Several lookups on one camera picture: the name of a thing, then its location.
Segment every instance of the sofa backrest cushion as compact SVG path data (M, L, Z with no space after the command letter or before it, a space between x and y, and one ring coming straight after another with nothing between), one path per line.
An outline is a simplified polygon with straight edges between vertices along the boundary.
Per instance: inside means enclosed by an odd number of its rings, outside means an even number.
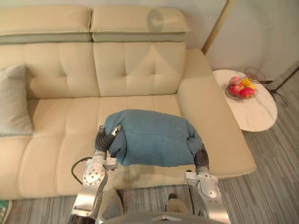
M95 42L181 42L190 31L183 13L151 6L97 6L91 32Z
M0 69L25 64L28 99L99 96L92 42L0 45Z
M0 9L0 43L90 41L90 8L29 6Z
M93 44L102 97L164 95L178 90L184 42L101 42Z

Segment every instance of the green object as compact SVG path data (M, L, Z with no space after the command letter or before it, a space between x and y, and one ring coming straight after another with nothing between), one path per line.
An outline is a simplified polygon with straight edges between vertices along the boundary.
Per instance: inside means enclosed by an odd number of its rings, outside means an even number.
M12 205L13 205L13 201L8 201L8 200L0 201L0 224L5 223Z

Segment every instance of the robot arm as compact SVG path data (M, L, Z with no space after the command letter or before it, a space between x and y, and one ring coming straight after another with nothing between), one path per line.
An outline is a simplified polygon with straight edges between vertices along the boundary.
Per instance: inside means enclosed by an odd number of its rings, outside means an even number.
M190 186L195 201L200 202L199 216L230 224L228 213L223 205L218 178L210 174L205 147L194 158L196 173L187 171L185 180Z
M107 158L107 150L120 129L121 125L118 125L105 136L105 128L100 127L95 140L95 153L86 163L82 190L71 211L69 224L95 223L102 201L102 192L108 181L107 170L115 170L117 167L116 158Z

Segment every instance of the gray pillow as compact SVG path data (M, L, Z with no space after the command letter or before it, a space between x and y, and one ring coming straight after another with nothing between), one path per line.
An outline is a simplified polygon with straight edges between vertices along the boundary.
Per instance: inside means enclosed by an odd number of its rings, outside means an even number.
M0 70L0 135L31 134L27 111L25 65Z

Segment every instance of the white marble table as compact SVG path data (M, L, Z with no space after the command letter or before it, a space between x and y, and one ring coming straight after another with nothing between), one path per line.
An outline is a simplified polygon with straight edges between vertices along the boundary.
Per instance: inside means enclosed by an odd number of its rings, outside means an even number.
M271 94L263 85L256 84L258 89L256 97L236 101L225 94L225 88L231 77L244 77L245 74L233 70L216 70L213 74L242 130L260 132L274 125L277 119L277 107Z

